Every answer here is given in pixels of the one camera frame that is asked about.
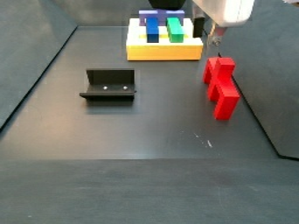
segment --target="red stacked blocks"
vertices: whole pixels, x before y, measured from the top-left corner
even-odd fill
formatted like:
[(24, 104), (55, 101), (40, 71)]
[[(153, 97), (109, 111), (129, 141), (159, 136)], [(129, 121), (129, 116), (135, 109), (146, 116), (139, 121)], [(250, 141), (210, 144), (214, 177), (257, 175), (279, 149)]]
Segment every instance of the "red stacked blocks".
[(214, 116), (218, 120), (229, 120), (239, 102), (239, 91), (231, 76), (235, 62), (231, 58), (209, 58), (203, 82), (210, 84), (209, 98), (218, 102)]

